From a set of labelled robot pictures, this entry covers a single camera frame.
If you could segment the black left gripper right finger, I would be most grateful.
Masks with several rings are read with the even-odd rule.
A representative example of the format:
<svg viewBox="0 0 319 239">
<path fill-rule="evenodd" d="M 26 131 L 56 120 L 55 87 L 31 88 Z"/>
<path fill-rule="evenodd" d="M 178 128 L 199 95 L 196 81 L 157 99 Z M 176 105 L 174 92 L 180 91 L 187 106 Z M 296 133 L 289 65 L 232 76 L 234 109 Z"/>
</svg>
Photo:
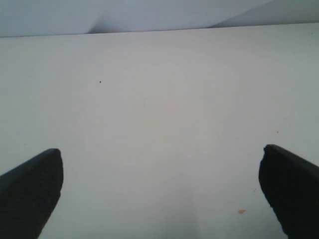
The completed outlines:
<svg viewBox="0 0 319 239">
<path fill-rule="evenodd" d="M 319 168 L 274 144 L 264 147 L 258 179 L 290 239 L 319 237 Z"/>
</svg>

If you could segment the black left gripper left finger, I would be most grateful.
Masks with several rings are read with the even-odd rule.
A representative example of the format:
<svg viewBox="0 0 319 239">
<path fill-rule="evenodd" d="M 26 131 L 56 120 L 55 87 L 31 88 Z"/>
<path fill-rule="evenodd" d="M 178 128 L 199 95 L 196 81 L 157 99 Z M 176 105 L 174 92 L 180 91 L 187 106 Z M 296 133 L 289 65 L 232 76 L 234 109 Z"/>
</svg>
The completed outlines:
<svg viewBox="0 0 319 239">
<path fill-rule="evenodd" d="M 51 148 L 0 177 L 0 237 L 37 239 L 63 185 L 61 152 Z"/>
</svg>

